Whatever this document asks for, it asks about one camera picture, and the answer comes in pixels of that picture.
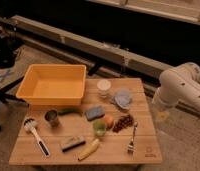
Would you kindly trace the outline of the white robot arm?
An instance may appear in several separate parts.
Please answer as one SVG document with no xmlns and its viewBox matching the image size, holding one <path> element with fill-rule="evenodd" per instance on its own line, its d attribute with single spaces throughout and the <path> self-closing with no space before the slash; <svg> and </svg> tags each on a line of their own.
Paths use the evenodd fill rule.
<svg viewBox="0 0 200 171">
<path fill-rule="evenodd" d="M 164 70 L 159 76 L 159 82 L 152 103 L 160 111 L 173 108 L 180 100 L 184 100 L 200 112 L 199 65 L 188 62 Z"/>
</svg>

